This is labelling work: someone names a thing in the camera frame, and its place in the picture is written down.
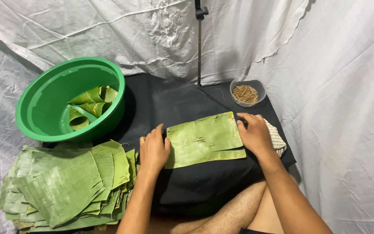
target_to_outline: green bowl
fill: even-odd
[[[78,130],[69,125],[68,101],[92,88],[109,85],[118,95],[98,119]],[[119,67],[103,58],[83,57],[62,62],[41,74],[21,95],[15,121],[28,137],[38,141],[91,142],[113,130],[125,111],[125,79]]]

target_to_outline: hand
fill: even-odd
[[[164,167],[167,162],[171,149],[171,142],[165,138],[163,143],[162,136],[163,124],[158,125],[155,129],[148,133],[147,137],[139,139],[140,145],[140,170],[156,173]]]
[[[237,121],[239,134],[246,148],[252,151],[259,159],[266,153],[273,152],[271,135],[262,115],[252,115],[248,113],[237,113],[241,118],[248,122],[246,130],[241,120]]]

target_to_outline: black cloth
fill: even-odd
[[[125,151],[139,149],[139,138],[157,125],[164,128],[228,111],[262,114],[286,141],[278,117],[266,97],[253,107],[244,108],[231,98],[229,83],[200,87],[191,83],[165,80],[148,74],[126,77],[125,113],[122,121],[94,145],[115,140]],[[263,178],[256,157],[247,152],[244,159],[205,162],[189,167],[163,170],[157,180],[153,213],[172,213],[244,187]],[[287,143],[281,161],[285,167],[295,163]]]
[[[241,228],[239,231],[239,234],[269,234],[269,233]]]

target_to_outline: bowl of toothpicks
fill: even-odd
[[[251,107],[261,102],[265,96],[265,86],[253,76],[241,76],[230,83],[232,99],[242,107]]]

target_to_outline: forearm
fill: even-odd
[[[285,234],[332,234],[283,167],[275,151],[258,157]]]
[[[134,190],[116,234],[146,234],[158,173],[140,169]]]

